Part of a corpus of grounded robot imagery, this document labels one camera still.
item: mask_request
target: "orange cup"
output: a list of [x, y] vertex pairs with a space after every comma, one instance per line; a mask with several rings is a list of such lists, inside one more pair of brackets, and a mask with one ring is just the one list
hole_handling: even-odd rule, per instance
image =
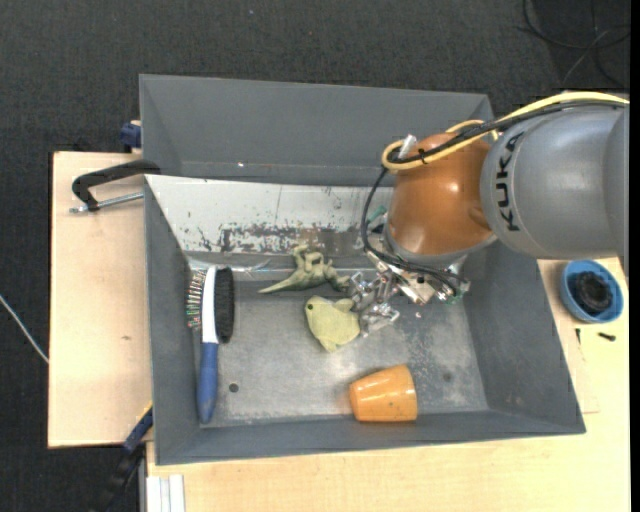
[[349, 386], [349, 398], [358, 421], [413, 421], [418, 417], [416, 388], [405, 364], [355, 381]]

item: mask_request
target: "dark carpet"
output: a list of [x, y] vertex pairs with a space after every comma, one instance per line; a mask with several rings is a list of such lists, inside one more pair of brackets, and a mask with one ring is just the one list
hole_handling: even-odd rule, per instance
[[[547, 41], [513, 1], [0, 0], [0, 293], [46, 350], [49, 154], [123, 151], [139, 73], [480, 92], [496, 114], [629, 91], [630, 0], [527, 4]], [[47, 450], [47, 367], [2, 309], [0, 395], [0, 510], [86, 510], [118, 449]]]

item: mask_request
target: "black clamp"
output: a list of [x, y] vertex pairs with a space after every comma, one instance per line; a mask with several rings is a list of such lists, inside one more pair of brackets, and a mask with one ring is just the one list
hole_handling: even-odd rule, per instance
[[149, 160], [136, 160], [134, 162], [128, 162], [126, 164], [116, 165], [114, 167], [108, 167], [107, 169], [101, 169], [99, 171], [90, 172], [78, 176], [71, 185], [71, 190], [78, 196], [78, 198], [85, 204], [84, 207], [72, 208], [73, 213], [82, 211], [95, 212], [100, 208], [109, 206], [111, 204], [117, 204], [124, 201], [131, 201], [142, 197], [142, 194], [130, 194], [115, 199], [108, 199], [106, 201], [98, 202], [95, 197], [89, 192], [90, 187], [96, 187], [104, 183], [111, 181], [121, 180], [123, 178], [129, 178], [137, 174], [160, 174], [160, 168]]

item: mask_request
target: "gray bin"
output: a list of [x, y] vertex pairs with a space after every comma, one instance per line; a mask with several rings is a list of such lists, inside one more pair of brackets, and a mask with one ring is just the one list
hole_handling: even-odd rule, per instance
[[[147, 76], [141, 93], [144, 156], [175, 176], [145, 184], [159, 464], [584, 432], [536, 262], [501, 244], [470, 256], [472, 289], [461, 303], [418, 307], [398, 297], [396, 325], [334, 354], [307, 331], [302, 310], [311, 295], [335, 294], [330, 287], [257, 293], [288, 273], [300, 238], [339, 240], [327, 251], [343, 274], [370, 268], [353, 228], [382, 148], [407, 132], [487, 119], [486, 97]], [[255, 219], [234, 224], [232, 205], [257, 190], [265, 199], [254, 200]], [[266, 215], [274, 190], [292, 199]], [[376, 201], [389, 194], [383, 187]], [[296, 225], [301, 208], [305, 222]], [[229, 244], [229, 226], [232, 235], [257, 235]], [[265, 231], [256, 226], [282, 243], [261, 244]], [[199, 345], [184, 315], [190, 269], [265, 260], [257, 279], [237, 274], [236, 330], [220, 349], [216, 415], [200, 425]], [[348, 384], [397, 363], [412, 370], [418, 420], [355, 421]]]

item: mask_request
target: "brush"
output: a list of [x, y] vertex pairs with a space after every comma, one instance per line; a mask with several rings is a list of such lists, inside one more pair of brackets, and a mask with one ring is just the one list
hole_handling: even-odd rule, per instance
[[187, 292], [187, 325], [202, 336], [196, 402], [200, 422], [213, 417], [218, 390], [218, 346], [231, 339], [235, 316], [233, 272], [210, 267], [193, 273]]

